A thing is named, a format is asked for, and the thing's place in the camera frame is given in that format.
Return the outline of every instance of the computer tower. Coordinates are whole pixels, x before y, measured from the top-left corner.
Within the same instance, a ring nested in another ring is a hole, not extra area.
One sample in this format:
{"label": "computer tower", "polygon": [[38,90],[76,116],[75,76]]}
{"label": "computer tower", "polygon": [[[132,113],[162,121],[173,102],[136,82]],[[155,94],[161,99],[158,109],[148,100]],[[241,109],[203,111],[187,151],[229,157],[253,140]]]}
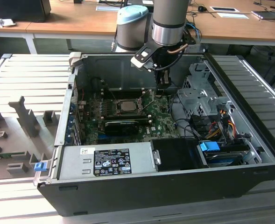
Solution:
{"label": "computer tower", "polygon": [[49,0],[0,0],[0,18],[44,22],[50,14]]}

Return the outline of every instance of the sticker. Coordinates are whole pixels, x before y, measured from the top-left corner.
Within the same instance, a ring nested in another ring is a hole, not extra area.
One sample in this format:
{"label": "sticker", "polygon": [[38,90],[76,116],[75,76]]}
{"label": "sticker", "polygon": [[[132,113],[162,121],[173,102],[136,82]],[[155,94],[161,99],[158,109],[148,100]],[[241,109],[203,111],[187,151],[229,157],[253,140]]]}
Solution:
{"label": "sticker", "polygon": [[94,154],[96,148],[81,148],[80,149],[80,154],[85,155],[85,154]]}
{"label": "sticker", "polygon": [[131,174],[131,161],[129,149],[112,149],[93,151],[94,175],[120,175]]}
{"label": "sticker", "polygon": [[147,4],[147,5],[153,5],[153,1],[147,1],[147,0],[142,0],[143,4]]}

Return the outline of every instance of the blue tab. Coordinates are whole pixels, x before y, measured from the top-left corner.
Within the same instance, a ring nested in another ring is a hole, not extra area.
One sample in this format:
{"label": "blue tab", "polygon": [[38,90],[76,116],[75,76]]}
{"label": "blue tab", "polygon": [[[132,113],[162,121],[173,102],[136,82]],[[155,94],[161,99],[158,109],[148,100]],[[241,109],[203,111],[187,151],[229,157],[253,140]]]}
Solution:
{"label": "blue tab", "polygon": [[204,151],[210,152],[210,151],[219,151],[220,150],[217,142],[215,142],[215,141],[205,141],[202,144],[200,144],[199,146],[201,147],[203,152]]}
{"label": "blue tab", "polygon": [[47,171],[47,162],[37,162],[34,168],[35,172],[37,171]]}

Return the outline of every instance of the desk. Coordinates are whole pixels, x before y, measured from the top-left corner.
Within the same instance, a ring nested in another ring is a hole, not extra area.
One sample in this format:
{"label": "desk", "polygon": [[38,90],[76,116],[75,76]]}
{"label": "desk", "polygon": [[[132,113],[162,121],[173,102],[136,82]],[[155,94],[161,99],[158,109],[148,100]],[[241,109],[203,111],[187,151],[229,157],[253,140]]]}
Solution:
{"label": "desk", "polygon": [[[23,37],[27,41],[30,53],[36,54],[35,38],[58,39],[98,39],[112,40],[116,29],[116,12],[95,11],[96,3],[50,0],[51,15],[44,23],[17,22],[16,27],[0,28],[1,37]],[[197,0],[209,11],[209,6],[235,7],[240,13],[264,10],[254,5],[253,0]],[[274,1],[262,1],[266,7],[275,6]],[[188,11],[197,12],[197,5]],[[253,14],[249,19],[221,18],[214,14],[197,14],[196,26],[202,32],[202,43],[245,44],[275,46],[275,21],[259,21]]]}
{"label": "desk", "polygon": [[[197,14],[194,18],[198,29],[202,32],[202,43],[245,44],[275,46],[275,21],[260,21],[251,11],[264,11],[264,8],[253,4],[253,0],[196,0],[204,3],[209,12],[214,7],[233,7],[245,13],[249,19],[221,18],[209,13]],[[263,0],[262,4],[269,10],[275,6],[274,1]],[[198,6],[188,8],[188,11],[197,12]]]}

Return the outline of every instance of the power supply label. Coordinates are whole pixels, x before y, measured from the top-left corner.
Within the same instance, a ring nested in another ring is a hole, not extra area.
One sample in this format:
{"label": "power supply label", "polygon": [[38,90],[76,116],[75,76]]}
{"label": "power supply label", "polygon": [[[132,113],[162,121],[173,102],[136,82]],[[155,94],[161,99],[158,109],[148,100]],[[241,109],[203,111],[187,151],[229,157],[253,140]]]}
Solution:
{"label": "power supply label", "polygon": [[111,149],[94,152],[94,175],[108,176],[130,174],[131,161],[129,149]]}

